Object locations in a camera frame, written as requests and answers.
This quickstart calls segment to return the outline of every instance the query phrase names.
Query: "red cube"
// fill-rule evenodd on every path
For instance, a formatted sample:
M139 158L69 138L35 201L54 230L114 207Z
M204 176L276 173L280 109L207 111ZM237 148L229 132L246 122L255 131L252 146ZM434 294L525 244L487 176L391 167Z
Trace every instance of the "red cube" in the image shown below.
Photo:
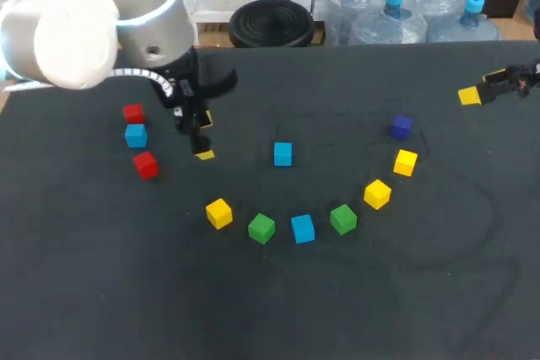
M137 155L133 158L133 162L143 180L152 179L159 174L158 162L150 152Z
M124 107L127 124L144 124L143 105L127 105Z

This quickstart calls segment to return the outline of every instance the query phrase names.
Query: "black tabletop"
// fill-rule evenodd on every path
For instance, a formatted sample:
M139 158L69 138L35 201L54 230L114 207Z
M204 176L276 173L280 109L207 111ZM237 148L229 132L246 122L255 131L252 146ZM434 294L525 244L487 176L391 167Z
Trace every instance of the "black tabletop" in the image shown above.
M457 90L535 43L224 51L199 161L144 80L12 94L0 115L0 357L7 360L540 356L540 94ZM142 181L122 107L161 169ZM392 139L396 114L411 137ZM273 167L276 141L294 167ZM400 148L413 177L392 173ZM380 211L363 201L381 179ZM217 231L205 207L235 220ZM329 212L359 226L340 237ZM263 212L267 245L247 235ZM316 241L296 245L309 213Z

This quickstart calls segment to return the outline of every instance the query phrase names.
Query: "yellow object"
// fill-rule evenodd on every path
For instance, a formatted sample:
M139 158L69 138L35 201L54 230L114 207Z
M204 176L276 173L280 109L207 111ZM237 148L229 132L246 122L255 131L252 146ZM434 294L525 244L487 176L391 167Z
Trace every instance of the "yellow object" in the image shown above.
M462 105L481 105L480 96L478 96L478 89L476 86L471 88L461 89L459 92L459 100Z
M390 201L392 189L380 180L375 180L365 188L364 201L378 210Z
M233 212L223 198L214 201L206 207L208 220L216 229L221 229L225 225L233 222Z
M210 149L207 152L196 153L195 156L197 156L201 160L209 160L209 159L214 159L216 157L212 149Z
M209 127L213 126L213 120L212 120L212 115L210 114L210 110L206 110L206 117L208 117L208 120L210 121L210 124L208 124L207 126L202 126L201 129L209 128Z
M411 177L418 157L419 155L417 153L400 149L397 154L396 164L394 165L394 173Z
M484 82L486 81L486 77L487 77L487 76L489 76L489 75L495 75L496 73L501 73L501 72L506 72L506 69L500 69L499 71L495 71L495 72L488 73L487 75L485 75L485 76L483 77Z

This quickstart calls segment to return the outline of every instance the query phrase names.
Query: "black chair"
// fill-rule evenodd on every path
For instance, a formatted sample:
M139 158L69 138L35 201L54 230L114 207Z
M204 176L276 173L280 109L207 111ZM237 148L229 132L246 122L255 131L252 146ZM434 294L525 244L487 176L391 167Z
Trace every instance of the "black chair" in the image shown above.
M236 10L229 22L229 37L238 48L308 46L315 34L313 9L291 0L257 0Z

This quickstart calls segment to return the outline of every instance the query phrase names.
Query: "dark blue cube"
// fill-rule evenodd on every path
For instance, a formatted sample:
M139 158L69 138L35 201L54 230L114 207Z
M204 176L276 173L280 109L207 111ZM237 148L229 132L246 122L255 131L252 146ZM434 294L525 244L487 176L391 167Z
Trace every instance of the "dark blue cube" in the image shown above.
M397 139L407 139L412 126L412 117L396 116L396 119L391 126L391 135Z

